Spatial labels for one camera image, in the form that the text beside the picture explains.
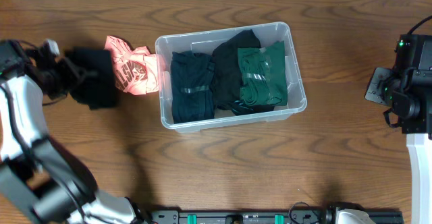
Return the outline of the black garment with tape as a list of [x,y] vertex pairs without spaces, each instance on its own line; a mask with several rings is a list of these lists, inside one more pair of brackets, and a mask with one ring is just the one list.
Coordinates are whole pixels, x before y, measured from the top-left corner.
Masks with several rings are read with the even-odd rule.
[[84,81],[70,92],[75,101],[87,105],[90,110],[117,106],[119,96],[108,50],[74,47],[66,51],[65,56],[86,71]]

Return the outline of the coral orange shirt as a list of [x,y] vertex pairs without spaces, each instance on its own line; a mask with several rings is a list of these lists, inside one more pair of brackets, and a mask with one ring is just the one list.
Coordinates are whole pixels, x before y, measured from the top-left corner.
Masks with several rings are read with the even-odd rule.
[[159,91],[157,56],[147,46],[131,46],[121,38],[107,36],[105,50],[111,54],[115,86],[126,93],[144,95]]

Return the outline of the dark green garment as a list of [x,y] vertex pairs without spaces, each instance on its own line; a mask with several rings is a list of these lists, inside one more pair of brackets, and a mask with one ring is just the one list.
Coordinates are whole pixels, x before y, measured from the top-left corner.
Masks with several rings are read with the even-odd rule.
[[242,75],[240,99],[248,106],[284,106],[288,103],[285,43],[263,48],[239,48]]

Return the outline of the dark navy garment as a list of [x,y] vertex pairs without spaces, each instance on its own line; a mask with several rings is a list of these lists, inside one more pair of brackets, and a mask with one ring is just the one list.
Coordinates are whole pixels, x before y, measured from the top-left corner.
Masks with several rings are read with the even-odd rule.
[[210,85],[215,64],[212,57],[192,51],[173,52],[170,69],[173,121],[187,123],[213,119],[215,106]]

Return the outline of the clear plastic storage bin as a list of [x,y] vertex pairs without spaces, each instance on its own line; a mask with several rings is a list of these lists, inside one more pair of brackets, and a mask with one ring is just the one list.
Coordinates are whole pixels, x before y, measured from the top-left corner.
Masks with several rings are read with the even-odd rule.
[[[261,45],[268,47],[276,41],[285,44],[285,77],[288,89],[288,103],[277,106],[273,111],[236,116],[231,111],[217,109],[215,118],[192,121],[188,123],[175,123],[173,121],[172,91],[171,91],[171,60],[173,52],[192,51],[210,55],[220,44],[228,41],[243,30],[252,30],[260,40]],[[179,133],[198,132],[204,129],[220,128],[260,121],[280,121],[306,109],[307,99],[300,75],[296,52],[290,27],[284,22],[272,22],[251,26],[226,28],[192,32],[185,34],[172,34],[160,36],[155,42],[157,66],[159,76],[159,102],[161,123],[170,130]]]

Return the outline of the black shirt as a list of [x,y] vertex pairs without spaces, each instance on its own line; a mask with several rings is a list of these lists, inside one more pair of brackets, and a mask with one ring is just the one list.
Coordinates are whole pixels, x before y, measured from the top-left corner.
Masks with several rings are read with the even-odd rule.
[[273,111],[274,106],[248,106],[240,99],[242,74],[238,65],[238,48],[260,48],[261,42],[252,30],[243,30],[220,44],[212,53],[215,74],[211,82],[215,106],[234,115]]

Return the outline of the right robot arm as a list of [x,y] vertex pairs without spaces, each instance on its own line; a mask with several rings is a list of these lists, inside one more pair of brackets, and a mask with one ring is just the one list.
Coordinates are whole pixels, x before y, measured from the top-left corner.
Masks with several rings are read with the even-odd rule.
[[391,69],[377,67],[365,99],[384,105],[386,124],[406,135],[412,174],[412,223],[431,223],[431,37],[403,34]]

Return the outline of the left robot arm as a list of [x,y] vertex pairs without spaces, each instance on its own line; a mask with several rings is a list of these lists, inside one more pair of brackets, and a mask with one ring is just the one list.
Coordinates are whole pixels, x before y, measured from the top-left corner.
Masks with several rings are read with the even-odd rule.
[[33,223],[146,223],[129,198],[99,189],[89,169],[49,135],[43,108],[71,96],[91,109],[117,103],[109,51],[54,40],[1,41],[1,193]]

